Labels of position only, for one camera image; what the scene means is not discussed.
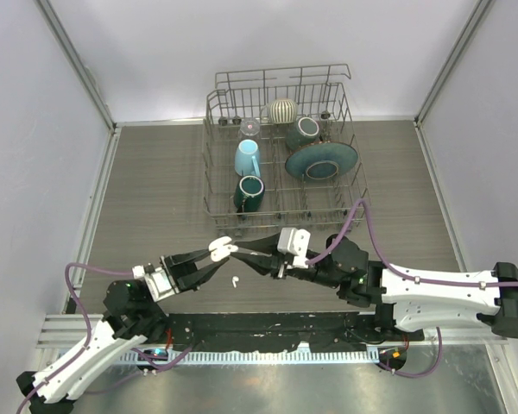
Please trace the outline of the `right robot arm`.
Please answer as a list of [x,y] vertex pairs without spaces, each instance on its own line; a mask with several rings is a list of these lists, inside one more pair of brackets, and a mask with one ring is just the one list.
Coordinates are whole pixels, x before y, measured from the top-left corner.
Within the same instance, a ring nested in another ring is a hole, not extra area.
[[347,237],[331,235],[320,254],[305,230],[284,229],[256,241],[237,241],[231,257],[274,279],[293,277],[336,290],[358,308],[375,307],[372,328],[384,341],[428,328],[487,326],[518,339],[518,267],[498,262],[478,272],[427,271],[371,260]]

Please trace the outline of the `white square charging case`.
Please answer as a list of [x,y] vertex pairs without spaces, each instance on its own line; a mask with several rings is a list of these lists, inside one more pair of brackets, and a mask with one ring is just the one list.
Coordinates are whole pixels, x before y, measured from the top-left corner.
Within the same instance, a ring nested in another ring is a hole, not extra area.
[[238,251],[236,246],[229,236],[222,236],[212,241],[208,246],[210,258],[213,262],[220,262],[227,259],[231,254]]

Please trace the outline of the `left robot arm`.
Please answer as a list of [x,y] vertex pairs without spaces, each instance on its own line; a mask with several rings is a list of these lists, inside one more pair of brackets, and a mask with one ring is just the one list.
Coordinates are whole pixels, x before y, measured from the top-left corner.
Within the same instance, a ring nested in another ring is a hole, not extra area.
[[169,329],[162,300],[195,291],[237,252],[229,237],[188,254],[163,256],[157,266],[139,265],[116,272],[106,290],[105,312],[96,324],[82,315],[86,333],[51,366],[21,373],[16,382],[24,396],[18,411],[70,413],[88,386],[122,354],[164,339]]

